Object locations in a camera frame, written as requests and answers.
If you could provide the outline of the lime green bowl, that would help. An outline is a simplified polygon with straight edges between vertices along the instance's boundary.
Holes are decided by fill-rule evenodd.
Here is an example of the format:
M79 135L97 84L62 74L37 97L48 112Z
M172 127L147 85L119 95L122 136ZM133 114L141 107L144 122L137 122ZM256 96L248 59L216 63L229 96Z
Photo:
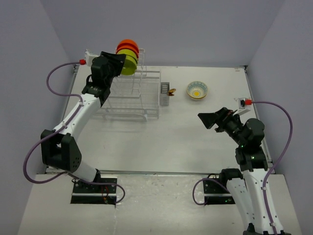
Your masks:
M126 55L125 63L121 71L121 75L133 75L137 69L137 60L129 55Z
M128 49L128 48L121 49L121 50L117 51L116 54L125 54L125 55L133 57L134 59L138 59L138 54L136 52L132 51L131 49Z

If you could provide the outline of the white floral ceramic bowl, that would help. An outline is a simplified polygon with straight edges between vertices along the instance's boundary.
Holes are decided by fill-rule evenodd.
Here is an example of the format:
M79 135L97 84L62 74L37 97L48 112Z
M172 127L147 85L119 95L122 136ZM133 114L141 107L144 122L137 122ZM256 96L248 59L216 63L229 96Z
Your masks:
M206 99L207 95L195 97L195 96L191 96L191 95L188 94L188 97L189 97L192 101L200 101L200 100Z

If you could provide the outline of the yellow sun pattern bowl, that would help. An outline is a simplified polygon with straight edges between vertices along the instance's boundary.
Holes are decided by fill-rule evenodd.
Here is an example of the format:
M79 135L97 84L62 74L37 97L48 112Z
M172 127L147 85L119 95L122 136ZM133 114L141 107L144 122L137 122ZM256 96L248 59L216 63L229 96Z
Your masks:
M186 88L187 94L195 97L208 94L208 86L201 81L190 82Z

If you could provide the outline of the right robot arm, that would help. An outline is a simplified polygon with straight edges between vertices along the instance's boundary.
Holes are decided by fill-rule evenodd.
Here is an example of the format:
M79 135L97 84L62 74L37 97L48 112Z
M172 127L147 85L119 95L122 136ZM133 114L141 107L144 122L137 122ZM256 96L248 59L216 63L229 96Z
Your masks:
M245 235L285 235L278 218L268 177L270 167L261 147L264 124L257 118L241 122L240 115L226 107L214 113L199 113L206 129L217 126L238 145L235 158L239 168L223 169L216 181L219 189L229 192L244 224Z

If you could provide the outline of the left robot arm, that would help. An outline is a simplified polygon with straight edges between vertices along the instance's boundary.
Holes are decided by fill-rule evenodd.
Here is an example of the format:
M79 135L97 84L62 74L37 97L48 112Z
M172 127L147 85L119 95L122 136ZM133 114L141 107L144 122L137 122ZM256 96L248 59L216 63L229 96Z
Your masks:
M53 130L41 133L43 163L80 179L90 192L99 191L102 181L99 170L82 160L77 140L89 119L108 99L113 79L121 74L125 62L124 54L101 52L95 57L74 108Z

